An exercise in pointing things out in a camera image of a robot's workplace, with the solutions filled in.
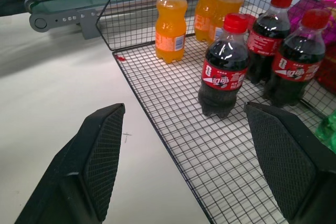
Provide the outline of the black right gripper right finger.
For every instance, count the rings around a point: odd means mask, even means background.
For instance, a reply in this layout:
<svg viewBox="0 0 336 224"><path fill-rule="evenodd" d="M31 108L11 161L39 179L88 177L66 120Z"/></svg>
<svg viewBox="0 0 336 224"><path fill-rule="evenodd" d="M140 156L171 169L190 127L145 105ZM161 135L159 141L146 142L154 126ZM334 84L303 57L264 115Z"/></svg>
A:
<svg viewBox="0 0 336 224"><path fill-rule="evenodd" d="M335 153L294 114L244 106L265 180L289 223L335 223Z"/></svg>

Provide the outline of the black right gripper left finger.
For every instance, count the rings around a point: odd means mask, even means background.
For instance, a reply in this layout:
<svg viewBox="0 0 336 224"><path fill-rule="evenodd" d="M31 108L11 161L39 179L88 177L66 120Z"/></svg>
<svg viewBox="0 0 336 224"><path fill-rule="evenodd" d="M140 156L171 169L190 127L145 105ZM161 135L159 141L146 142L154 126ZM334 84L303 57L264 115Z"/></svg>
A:
<svg viewBox="0 0 336 224"><path fill-rule="evenodd" d="M87 116L55 155L16 223L103 223L118 171L125 105Z"/></svg>

